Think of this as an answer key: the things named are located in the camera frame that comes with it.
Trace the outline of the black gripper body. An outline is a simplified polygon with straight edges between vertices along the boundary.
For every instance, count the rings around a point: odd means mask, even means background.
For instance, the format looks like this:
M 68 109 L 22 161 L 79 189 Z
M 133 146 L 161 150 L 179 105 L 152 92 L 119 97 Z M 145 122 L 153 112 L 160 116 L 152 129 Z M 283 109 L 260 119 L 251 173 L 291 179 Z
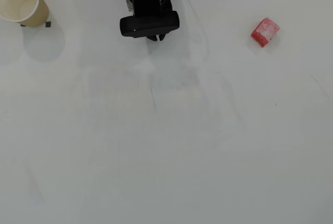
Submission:
M 166 14 L 173 11 L 171 0 L 132 0 L 133 16 L 136 18 Z

